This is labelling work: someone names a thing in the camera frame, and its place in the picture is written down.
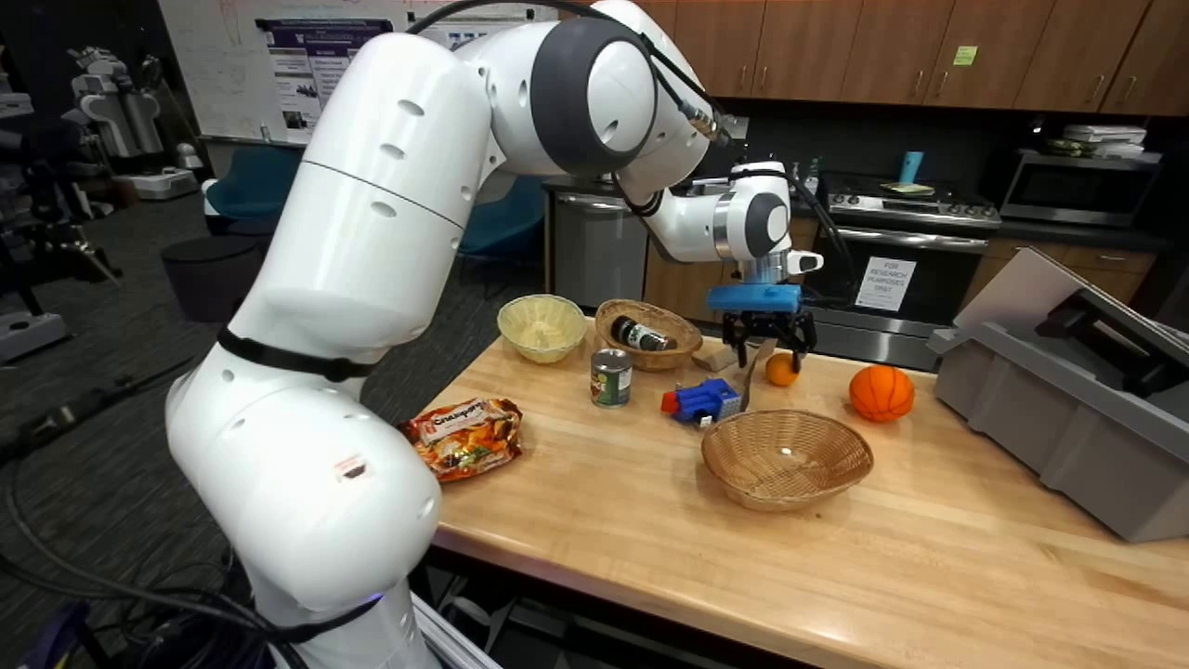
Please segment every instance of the wooden bowl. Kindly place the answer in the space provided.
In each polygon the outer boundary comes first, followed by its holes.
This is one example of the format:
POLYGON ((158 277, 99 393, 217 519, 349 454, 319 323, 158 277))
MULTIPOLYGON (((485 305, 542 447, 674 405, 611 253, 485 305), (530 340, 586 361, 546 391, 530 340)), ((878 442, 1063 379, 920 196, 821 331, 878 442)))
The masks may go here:
POLYGON ((857 429, 802 410, 753 410, 712 422, 701 460, 731 500, 767 514, 809 507, 873 468, 857 429))
POLYGON ((591 349, 627 349, 633 366, 641 372, 669 372, 692 361, 692 351, 701 344, 701 331, 696 323, 686 323, 684 314, 649 305, 649 300, 627 300, 627 297, 611 297, 598 305, 593 310, 593 327, 591 327, 591 349), (627 340, 617 340, 611 335, 611 327, 627 314, 634 323, 646 323, 655 331, 663 331, 674 344, 669 349, 634 349, 627 340))
POLYGON ((558 365, 573 357, 591 323, 582 308, 558 293, 519 293, 494 314, 497 335, 530 365, 558 365))

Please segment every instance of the lab equipment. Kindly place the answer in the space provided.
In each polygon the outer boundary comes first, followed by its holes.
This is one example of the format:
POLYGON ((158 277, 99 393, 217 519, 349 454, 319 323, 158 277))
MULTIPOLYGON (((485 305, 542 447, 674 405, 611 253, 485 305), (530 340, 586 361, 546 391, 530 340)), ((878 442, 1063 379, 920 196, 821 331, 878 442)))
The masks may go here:
POLYGON ((426 331, 484 185, 613 173, 677 258, 763 262, 753 277, 776 281, 805 257, 789 244, 776 159, 741 168, 728 193, 669 193, 706 154, 712 106, 634 3, 575 3, 458 50, 415 28, 353 55, 248 297, 166 396, 177 468, 258 610, 305 629, 293 646, 316 669, 436 663, 404 577, 441 491, 359 387, 426 331))

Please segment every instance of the countertop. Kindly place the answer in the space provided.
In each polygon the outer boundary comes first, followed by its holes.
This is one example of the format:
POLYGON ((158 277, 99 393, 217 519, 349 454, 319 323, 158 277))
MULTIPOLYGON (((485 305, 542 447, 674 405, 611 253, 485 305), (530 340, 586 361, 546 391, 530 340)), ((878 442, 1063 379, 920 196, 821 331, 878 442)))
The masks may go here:
POLYGON ((431 405, 511 396, 526 454, 445 486, 436 542, 814 663, 1189 663, 1189 538, 1116 538, 966 429, 928 372, 898 422, 851 417, 857 366, 809 357, 753 410, 851 422, 873 470, 814 514, 748 514, 659 413, 706 372, 634 372, 633 405, 598 410, 586 357, 535 366, 494 340, 431 405))

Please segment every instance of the kitchen appliance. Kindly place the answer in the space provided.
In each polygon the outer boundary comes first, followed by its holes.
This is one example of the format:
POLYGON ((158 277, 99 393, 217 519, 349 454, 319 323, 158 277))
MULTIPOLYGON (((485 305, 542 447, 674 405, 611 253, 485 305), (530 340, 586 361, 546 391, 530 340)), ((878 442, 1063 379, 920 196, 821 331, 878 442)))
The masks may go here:
POLYGON ((993 201, 959 180, 904 190, 882 177, 826 177, 832 225, 814 247, 826 270, 805 273, 816 351, 935 366, 928 338, 950 327, 1001 225, 993 201))
POLYGON ((1003 217, 1063 224, 1063 225, 1133 225, 1160 154, 1048 154, 1022 148, 1001 193, 1003 217))
POLYGON ((611 190, 549 193, 555 293, 582 308, 611 297, 641 297, 646 225, 611 190))

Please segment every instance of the chip bag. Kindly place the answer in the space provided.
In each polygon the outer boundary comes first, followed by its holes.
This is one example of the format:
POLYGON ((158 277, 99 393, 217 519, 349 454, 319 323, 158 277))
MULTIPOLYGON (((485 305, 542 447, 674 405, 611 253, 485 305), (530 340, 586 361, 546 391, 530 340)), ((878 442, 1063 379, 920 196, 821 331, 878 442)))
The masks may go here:
POLYGON ((473 396, 400 422, 420 460, 440 484, 476 479, 519 457, 523 413, 509 396, 473 396))

